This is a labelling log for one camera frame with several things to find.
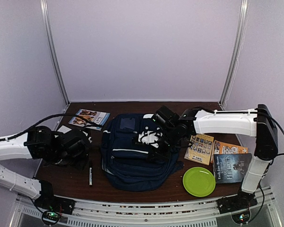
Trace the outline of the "black marker pen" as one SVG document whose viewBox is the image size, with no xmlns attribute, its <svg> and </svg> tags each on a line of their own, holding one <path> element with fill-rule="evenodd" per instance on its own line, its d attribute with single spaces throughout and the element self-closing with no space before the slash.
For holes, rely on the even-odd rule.
<svg viewBox="0 0 284 227">
<path fill-rule="evenodd" d="M 93 164 L 92 161 L 89 161 L 89 187 L 93 185 Z"/>
</svg>

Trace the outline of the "navy blue student backpack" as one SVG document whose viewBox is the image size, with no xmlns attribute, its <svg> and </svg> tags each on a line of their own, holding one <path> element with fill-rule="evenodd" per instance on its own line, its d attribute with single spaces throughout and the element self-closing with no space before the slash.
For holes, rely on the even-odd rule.
<svg viewBox="0 0 284 227">
<path fill-rule="evenodd" d="M 151 115 L 124 113 L 112 119 L 102 134 L 102 170 L 110 184 L 123 191 L 145 192 L 161 187 L 166 179 L 184 164 L 179 158 L 179 148 L 162 154 L 167 161 L 148 161 L 152 145 L 134 144 L 132 139 L 143 131 L 160 131 Z"/>
</svg>

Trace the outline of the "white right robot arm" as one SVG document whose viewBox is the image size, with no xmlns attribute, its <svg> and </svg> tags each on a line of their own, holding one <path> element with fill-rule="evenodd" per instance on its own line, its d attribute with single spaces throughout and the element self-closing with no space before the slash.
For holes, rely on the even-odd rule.
<svg viewBox="0 0 284 227">
<path fill-rule="evenodd" d="M 150 119 L 162 132 L 145 130 L 139 134 L 138 141 L 160 151 L 177 145 L 185 137 L 197 134 L 240 134 L 256 138 L 254 156 L 241 183 L 241 192 L 233 198 L 233 205 L 238 209 L 251 202 L 251 194 L 256 191 L 269 163 L 278 154 L 276 124 L 264 104 L 259 104 L 255 109 L 240 111 L 212 111 L 195 107 L 186 109 L 181 115 L 162 106 L 150 115 Z"/>
</svg>

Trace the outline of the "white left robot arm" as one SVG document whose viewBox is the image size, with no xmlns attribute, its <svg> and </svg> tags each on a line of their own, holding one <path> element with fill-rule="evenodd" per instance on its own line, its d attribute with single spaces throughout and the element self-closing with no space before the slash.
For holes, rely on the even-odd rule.
<svg viewBox="0 0 284 227">
<path fill-rule="evenodd" d="M 89 160 L 91 137 L 80 130 L 52 131 L 46 126 L 24 133 L 0 137 L 0 162 L 11 159 L 42 159 L 49 165 L 84 169 Z M 40 200 L 48 210 L 59 205 L 50 182 L 27 178 L 0 164 L 0 186 L 33 200 Z"/>
</svg>

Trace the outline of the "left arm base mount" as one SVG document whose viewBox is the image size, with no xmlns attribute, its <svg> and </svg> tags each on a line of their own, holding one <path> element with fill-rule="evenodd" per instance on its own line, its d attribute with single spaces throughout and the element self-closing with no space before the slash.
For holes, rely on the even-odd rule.
<svg viewBox="0 0 284 227">
<path fill-rule="evenodd" d="M 41 220 L 46 226 L 56 225 L 63 214 L 71 215 L 75 207 L 75 200 L 54 196 L 46 200 L 41 197 L 31 199 L 35 208 L 41 213 Z"/>
</svg>

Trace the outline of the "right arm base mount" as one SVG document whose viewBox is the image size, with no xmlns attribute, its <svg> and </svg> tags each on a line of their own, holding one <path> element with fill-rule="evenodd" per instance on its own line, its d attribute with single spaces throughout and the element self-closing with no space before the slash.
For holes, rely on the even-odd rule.
<svg viewBox="0 0 284 227">
<path fill-rule="evenodd" d="M 250 208 L 258 204 L 254 196 L 239 195 L 222 197 L 216 202 L 220 214 L 230 213 L 232 221 L 238 225 L 248 224 L 251 220 Z"/>
</svg>

